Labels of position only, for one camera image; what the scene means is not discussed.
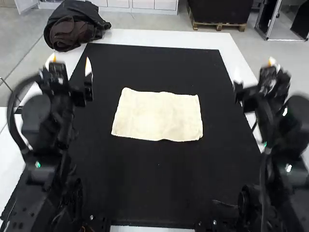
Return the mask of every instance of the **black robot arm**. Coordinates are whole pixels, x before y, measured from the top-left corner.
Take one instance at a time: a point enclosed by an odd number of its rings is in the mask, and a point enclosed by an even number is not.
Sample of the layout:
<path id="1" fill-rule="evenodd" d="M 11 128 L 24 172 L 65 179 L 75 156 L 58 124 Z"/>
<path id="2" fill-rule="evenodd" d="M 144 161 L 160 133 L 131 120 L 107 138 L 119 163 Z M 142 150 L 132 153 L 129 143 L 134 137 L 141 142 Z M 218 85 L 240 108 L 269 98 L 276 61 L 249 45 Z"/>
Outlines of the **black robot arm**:
<path id="1" fill-rule="evenodd" d="M 34 96 L 22 110 L 22 134 L 14 118 L 14 105 L 20 92 L 38 83 L 42 95 Z M 77 232 L 82 225 L 83 189 L 74 177 L 68 154 L 73 129 L 74 108 L 92 101 L 92 73 L 83 90 L 71 88 L 63 63 L 50 63 L 17 85 L 9 98 L 8 126 L 19 146 L 25 169 L 11 199 L 11 210 L 0 231 Z"/>

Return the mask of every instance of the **white cabinet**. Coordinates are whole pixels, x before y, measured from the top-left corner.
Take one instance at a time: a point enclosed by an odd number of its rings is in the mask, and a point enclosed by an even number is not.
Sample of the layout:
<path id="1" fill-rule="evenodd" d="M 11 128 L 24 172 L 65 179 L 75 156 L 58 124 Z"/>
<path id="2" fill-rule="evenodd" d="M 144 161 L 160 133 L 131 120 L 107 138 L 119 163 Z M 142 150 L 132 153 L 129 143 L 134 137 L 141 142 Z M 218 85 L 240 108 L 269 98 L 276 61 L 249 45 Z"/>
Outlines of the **white cabinet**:
<path id="1" fill-rule="evenodd" d="M 137 9 L 154 9 L 155 0 L 132 0 L 132 7 Z"/>
<path id="2" fill-rule="evenodd" d="M 90 0 L 90 1 L 97 6 L 107 7 L 107 0 Z"/>
<path id="3" fill-rule="evenodd" d="M 39 2 L 39 9 L 56 9 L 60 2 L 39 0 L 15 0 L 20 9 L 31 8 Z M 98 6 L 99 11 L 177 15 L 179 0 L 89 0 Z"/>
<path id="4" fill-rule="evenodd" d="M 108 7 L 130 8 L 129 0 L 107 0 Z"/>
<path id="5" fill-rule="evenodd" d="M 18 12 L 21 14 L 39 4 L 39 0 L 15 0 Z"/>
<path id="6" fill-rule="evenodd" d="M 176 0 L 154 0 L 155 10 L 170 10 L 175 11 L 177 1 Z"/>

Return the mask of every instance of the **green led light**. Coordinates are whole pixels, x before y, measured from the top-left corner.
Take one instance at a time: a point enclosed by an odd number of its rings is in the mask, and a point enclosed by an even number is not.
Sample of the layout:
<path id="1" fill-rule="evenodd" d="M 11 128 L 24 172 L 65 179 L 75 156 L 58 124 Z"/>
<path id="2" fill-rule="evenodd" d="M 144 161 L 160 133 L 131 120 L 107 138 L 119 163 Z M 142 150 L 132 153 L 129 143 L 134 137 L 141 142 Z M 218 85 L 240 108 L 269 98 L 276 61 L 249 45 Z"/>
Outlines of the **green led light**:
<path id="1" fill-rule="evenodd" d="M 40 162 L 36 161 L 36 162 L 35 162 L 35 166 L 36 166 L 37 168 L 40 168 L 40 167 L 41 167 Z"/>

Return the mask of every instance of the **wooden pallet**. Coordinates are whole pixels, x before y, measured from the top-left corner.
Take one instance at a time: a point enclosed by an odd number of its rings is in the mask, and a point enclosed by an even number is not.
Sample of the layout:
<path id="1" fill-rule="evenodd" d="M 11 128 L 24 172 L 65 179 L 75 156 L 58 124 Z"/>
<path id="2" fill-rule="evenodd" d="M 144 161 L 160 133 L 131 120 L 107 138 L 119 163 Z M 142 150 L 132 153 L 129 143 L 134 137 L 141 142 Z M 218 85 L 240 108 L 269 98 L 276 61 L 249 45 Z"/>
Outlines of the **wooden pallet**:
<path id="1" fill-rule="evenodd" d="M 196 22 L 193 18 L 192 11 L 191 11 L 189 4 L 187 4 L 187 10 L 188 10 L 188 13 L 189 13 L 189 17 L 191 19 L 193 30 L 198 30 L 198 27 L 200 27 L 200 26 L 216 26 L 217 31 L 221 31 L 223 26 L 228 26 L 228 27 L 238 27 L 238 30 L 240 32 L 244 32 L 245 29 L 246 29 L 246 26 L 247 26 L 246 23 L 244 23 L 244 24 L 232 24 L 232 23 L 200 23 L 200 22 Z"/>

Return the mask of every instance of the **cabinet drawer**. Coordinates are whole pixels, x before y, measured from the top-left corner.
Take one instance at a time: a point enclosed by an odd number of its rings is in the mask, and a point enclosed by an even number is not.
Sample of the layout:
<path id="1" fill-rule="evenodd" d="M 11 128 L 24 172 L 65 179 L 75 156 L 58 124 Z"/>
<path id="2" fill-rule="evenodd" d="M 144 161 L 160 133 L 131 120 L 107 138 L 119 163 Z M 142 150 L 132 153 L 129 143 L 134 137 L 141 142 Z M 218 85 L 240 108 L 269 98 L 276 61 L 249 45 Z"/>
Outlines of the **cabinet drawer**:
<path id="1" fill-rule="evenodd" d="M 133 0 L 133 8 L 137 9 L 154 9 L 155 0 Z"/>
<path id="2" fill-rule="evenodd" d="M 91 0 L 91 2 L 97 6 L 107 6 L 107 0 Z"/>
<path id="3" fill-rule="evenodd" d="M 129 0 L 107 0 L 108 7 L 129 8 Z"/>
<path id="4" fill-rule="evenodd" d="M 170 1 L 170 0 L 154 0 L 154 9 L 155 10 L 170 10 L 175 11 L 176 10 L 176 1 Z"/>

